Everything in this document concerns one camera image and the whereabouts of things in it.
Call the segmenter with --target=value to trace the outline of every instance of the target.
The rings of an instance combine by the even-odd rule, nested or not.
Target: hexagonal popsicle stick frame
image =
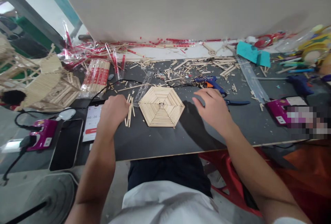
[[[173,88],[151,87],[139,102],[149,127],[176,126],[185,106]]]

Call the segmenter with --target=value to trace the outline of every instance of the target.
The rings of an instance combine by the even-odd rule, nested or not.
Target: phone screen
[[[63,122],[58,142],[49,165],[50,171],[66,170],[74,166],[82,128],[82,119]]]

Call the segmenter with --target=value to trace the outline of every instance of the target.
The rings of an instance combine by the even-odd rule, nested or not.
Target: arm
[[[100,223],[101,213],[115,173],[114,134],[129,112],[123,95],[105,101],[97,135],[81,177],[66,224]]]
[[[252,194],[265,221],[271,224],[278,218],[292,217],[311,223],[283,181],[248,143],[233,122],[219,92],[207,88],[195,94],[205,101],[203,107],[197,98],[193,98],[199,114],[225,139],[233,166]]]

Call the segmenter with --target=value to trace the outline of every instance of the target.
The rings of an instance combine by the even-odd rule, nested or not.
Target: white shirt
[[[138,185],[123,198],[121,212],[110,224],[228,224],[213,199],[205,194],[170,181]],[[274,224],[304,224],[292,218],[280,218]]]

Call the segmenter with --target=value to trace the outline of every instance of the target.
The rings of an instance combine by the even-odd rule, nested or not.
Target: dark pants
[[[128,191],[145,182],[167,180],[212,197],[210,180],[204,174],[197,154],[133,160],[130,163]]]

